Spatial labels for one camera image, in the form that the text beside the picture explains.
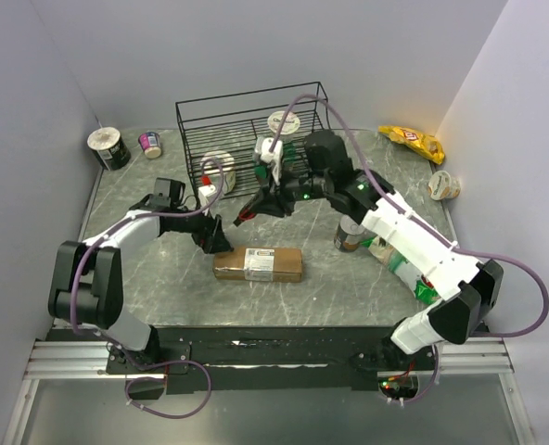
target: white label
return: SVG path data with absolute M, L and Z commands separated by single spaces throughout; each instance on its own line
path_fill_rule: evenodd
M 247 248 L 244 275 L 250 281 L 273 281 L 275 251 L 271 248 Z
M 271 132 L 276 133 L 281 124 L 283 114 L 285 114 L 285 111 L 275 111 L 269 116 L 267 123 Z M 287 114 L 281 134 L 294 134 L 300 128 L 300 125 L 300 118 L 298 118 L 295 113 L 290 112 Z
M 99 157 L 102 159 L 112 159 L 111 152 L 109 150 L 99 150 Z

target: snack bag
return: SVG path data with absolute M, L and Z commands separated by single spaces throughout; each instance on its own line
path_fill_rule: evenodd
M 416 299 L 425 304 L 432 304 L 440 299 L 437 291 L 425 276 L 381 236 L 374 235 L 362 241 L 361 244 L 367 247 L 372 255 L 387 266 L 392 273 L 397 275 L 413 291 Z
M 425 159 L 440 165 L 445 158 L 440 141 L 435 137 L 410 128 L 380 125 L 377 130 L 385 134 L 390 141 L 405 144 Z

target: gray wall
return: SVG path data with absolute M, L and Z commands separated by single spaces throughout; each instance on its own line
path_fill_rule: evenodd
M 33 340 L 50 325 L 59 243 L 78 233 L 96 119 L 27 0 L 0 0 L 0 440 Z
M 464 246 L 516 256 L 549 287 L 549 0 L 508 2 L 439 138 L 463 183 L 452 211 Z M 500 331 L 525 327 L 541 308 L 528 277 L 505 273 L 490 318 Z M 539 443 L 549 444 L 549 318 L 507 347 Z
M 320 80 L 355 128 L 434 133 L 505 0 L 33 0 L 104 124 Z

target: cable clip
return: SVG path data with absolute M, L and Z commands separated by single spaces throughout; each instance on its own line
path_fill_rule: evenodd
M 411 216 L 415 214 L 415 211 L 412 207 L 409 207 L 407 210 L 404 211 L 403 215 L 407 220 L 411 219 Z
M 451 252 L 451 251 L 453 251 L 453 250 L 454 250 L 455 248 L 457 248 L 457 247 L 458 247 L 458 242 L 457 242 L 457 241 L 452 241 L 452 242 L 450 243 L 450 246 L 448 247 L 448 251 Z

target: yellow chip bag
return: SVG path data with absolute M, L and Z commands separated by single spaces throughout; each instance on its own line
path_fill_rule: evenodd
M 377 130 L 398 144 L 405 144 L 425 159 L 441 164 L 445 158 L 440 141 L 435 137 L 410 128 L 380 125 Z

